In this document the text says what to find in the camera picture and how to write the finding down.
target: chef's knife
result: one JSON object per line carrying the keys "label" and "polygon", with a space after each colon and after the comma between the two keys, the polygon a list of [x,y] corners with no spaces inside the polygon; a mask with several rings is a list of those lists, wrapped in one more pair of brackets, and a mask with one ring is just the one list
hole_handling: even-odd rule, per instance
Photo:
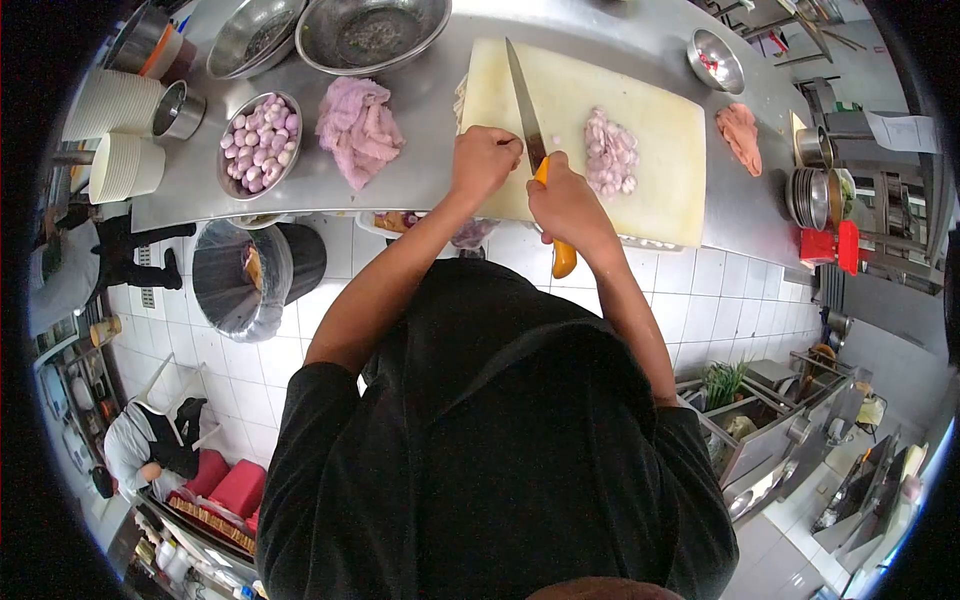
{"label": "chef's knife", "polygon": [[[546,155],[546,148],[543,147],[543,135],[540,133],[540,123],[537,122],[537,114],[534,112],[534,103],[530,100],[530,92],[527,90],[527,83],[523,79],[523,71],[520,69],[520,61],[516,57],[514,44],[507,40],[507,62],[510,64],[510,75],[514,79],[514,91],[516,92],[516,103],[520,108],[520,124],[523,127],[523,141],[527,145],[527,155],[530,157],[530,169],[534,174],[534,180],[546,185],[546,172],[550,165],[550,158]],[[577,266],[577,251],[573,247],[561,242],[553,241],[553,277],[562,279],[573,271]]]}

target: white cutting board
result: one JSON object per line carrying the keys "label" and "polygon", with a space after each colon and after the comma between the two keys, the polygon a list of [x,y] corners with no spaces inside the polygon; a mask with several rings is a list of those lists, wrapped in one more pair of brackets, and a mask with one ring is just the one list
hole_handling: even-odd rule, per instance
{"label": "white cutting board", "polygon": [[[639,164],[633,194],[601,204],[617,233],[687,247],[700,246],[707,187],[704,110],[676,94],[581,60],[525,44],[514,44],[543,133],[547,153],[563,150],[570,167],[585,173],[584,125],[601,106],[611,120],[637,138]],[[520,112],[503,38],[473,43],[463,130],[500,127],[522,137]],[[557,135],[560,143],[553,143]],[[478,215],[533,221],[527,206],[531,178],[526,155]]]}

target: black t-shirt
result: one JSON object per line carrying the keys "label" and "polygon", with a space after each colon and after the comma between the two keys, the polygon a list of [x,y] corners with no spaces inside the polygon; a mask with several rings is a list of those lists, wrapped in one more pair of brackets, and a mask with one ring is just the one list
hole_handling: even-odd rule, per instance
{"label": "black t-shirt", "polygon": [[603,320],[438,261],[368,367],[290,380],[260,509],[270,597],[523,598],[588,575],[714,598],[737,548],[696,415]]}

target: kitchen worker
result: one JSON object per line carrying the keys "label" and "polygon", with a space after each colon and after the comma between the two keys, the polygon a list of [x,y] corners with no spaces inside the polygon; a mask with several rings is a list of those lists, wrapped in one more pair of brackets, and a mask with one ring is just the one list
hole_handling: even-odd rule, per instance
{"label": "kitchen worker", "polygon": [[97,492],[110,498],[120,491],[133,502],[136,493],[149,486],[154,497],[164,502],[170,492],[196,477],[200,450],[194,450],[193,444],[200,438],[204,404],[206,398],[187,398],[171,424],[166,415],[144,408],[139,401],[128,402],[104,437],[107,464],[94,467],[91,473]]}
{"label": "kitchen worker", "polygon": [[133,262],[133,251],[171,237],[189,237],[197,224],[131,233],[130,214],[94,223],[88,204],[71,204],[56,220],[48,208],[37,247],[30,254],[30,336],[35,337],[70,315],[111,285],[179,290],[183,279],[173,249],[164,266]]}
{"label": "kitchen worker", "polygon": [[260,507],[271,600],[692,600],[730,580],[736,539],[697,415],[566,155],[527,184],[530,210],[544,243],[586,260],[604,318],[499,265],[435,260],[522,152],[503,130],[458,135],[447,195],[324,315]]}

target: kitchen counter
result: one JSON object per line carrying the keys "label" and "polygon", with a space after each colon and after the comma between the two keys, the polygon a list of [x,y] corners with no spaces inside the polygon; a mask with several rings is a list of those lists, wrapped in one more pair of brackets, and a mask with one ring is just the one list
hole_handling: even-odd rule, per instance
{"label": "kitchen counter", "polygon": [[[707,117],[707,205],[702,244],[801,269],[800,230],[783,203],[794,168],[790,110],[809,121],[804,97],[788,74],[774,68],[739,36],[685,0],[454,0],[446,30],[405,68],[377,76],[393,91],[390,106],[407,138],[397,160],[360,192],[347,185],[333,156],[320,150],[312,131],[319,103],[333,76],[303,62],[296,50],[273,69],[249,80],[212,81],[205,59],[238,0],[206,0],[184,31],[198,48],[188,83],[207,99],[197,132],[163,142],[166,172],[153,194],[132,199],[134,231],[180,223],[276,212],[429,210],[450,178],[456,123],[453,91],[466,75],[476,37],[514,41],[586,60],[666,89],[704,108]],[[747,89],[739,96],[700,83],[686,63],[694,29],[708,28],[730,44],[743,65]],[[282,89],[297,98],[305,133],[293,171],[272,192],[239,202],[215,178],[218,140],[228,118],[252,96]],[[759,129],[763,175],[753,178],[713,124],[731,102],[753,111]]]}

